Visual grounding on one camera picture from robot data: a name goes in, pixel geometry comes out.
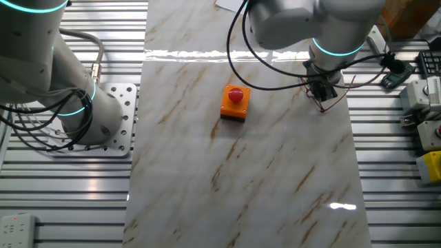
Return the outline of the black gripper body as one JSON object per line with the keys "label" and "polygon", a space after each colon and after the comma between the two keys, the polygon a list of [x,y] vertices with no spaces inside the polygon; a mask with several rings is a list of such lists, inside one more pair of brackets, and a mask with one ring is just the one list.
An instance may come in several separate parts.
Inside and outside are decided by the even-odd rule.
{"label": "black gripper body", "polygon": [[321,79],[311,79],[311,80],[308,80],[308,83],[309,83],[310,90],[319,89],[319,88],[326,90],[328,87],[334,87],[329,82],[321,80]]}

